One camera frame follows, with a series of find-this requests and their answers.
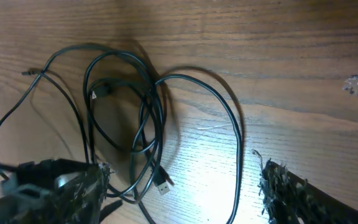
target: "wooden surface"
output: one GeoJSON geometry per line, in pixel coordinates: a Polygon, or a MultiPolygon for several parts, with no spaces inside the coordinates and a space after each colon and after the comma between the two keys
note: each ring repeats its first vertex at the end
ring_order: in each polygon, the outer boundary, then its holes
{"type": "MultiPolygon", "coordinates": [[[[246,153],[236,223],[268,219],[261,215],[259,164],[251,149],[358,209],[358,95],[342,90],[344,81],[358,74],[358,1],[0,0],[0,118],[33,80],[20,72],[42,67],[67,45],[96,42],[135,50],[130,40],[143,46],[158,72],[204,67],[237,95],[246,118],[246,153]]],[[[82,112],[83,73],[96,55],[72,52],[51,67],[68,83],[82,112]]],[[[94,73],[132,72],[106,59],[94,73]]],[[[181,72],[229,97],[209,76],[181,72]]],[[[175,186],[163,197],[152,187],[145,206],[157,223],[224,223],[235,182],[235,137],[228,117],[206,90],[180,80],[168,85],[176,118],[166,127],[162,165],[175,186]]],[[[138,102],[105,100],[96,110],[99,119],[126,145],[133,129],[122,121],[136,124],[138,102]]],[[[127,158],[98,139],[98,149],[117,162],[123,180],[127,158]]],[[[45,81],[0,130],[1,162],[83,161],[82,152],[74,114],[45,81]]],[[[104,223],[145,219],[138,207],[125,204],[104,223]]]]}

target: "black object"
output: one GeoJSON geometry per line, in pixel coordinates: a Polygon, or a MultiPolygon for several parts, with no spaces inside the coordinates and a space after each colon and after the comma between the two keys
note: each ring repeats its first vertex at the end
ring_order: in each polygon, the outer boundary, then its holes
{"type": "Polygon", "coordinates": [[[285,167],[268,160],[262,167],[260,190],[270,223],[358,224],[358,211],[332,198],[285,167]]]}
{"type": "Polygon", "coordinates": [[[58,159],[0,169],[13,171],[1,182],[0,223],[97,224],[122,205],[119,200],[101,211],[108,164],[58,159]]]}

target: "cable plug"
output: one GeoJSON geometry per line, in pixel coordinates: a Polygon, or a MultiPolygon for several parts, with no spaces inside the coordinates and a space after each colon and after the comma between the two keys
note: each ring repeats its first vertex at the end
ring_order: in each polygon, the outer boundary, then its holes
{"type": "Polygon", "coordinates": [[[108,96],[112,92],[111,86],[108,84],[103,84],[96,87],[92,92],[92,99],[97,97],[105,97],[108,96]]]}
{"type": "Polygon", "coordinates": [[[158,188],[158,191],[161,195],[165,195],[169,192],[167,181],[170,183],[171,180],[169,179],[169,176],[167,180],[166,175],[168,175],[167,172],[164,170],[164,168],[160,167],[154,176],[154,185],[158,188]]]}
{"type": "Polygon", "coordinates": [[[30,68],[28,71],[22,72],[22,75],[30,76],[30,75],[37,75],[40,72],[39,69],[30,68]]]}

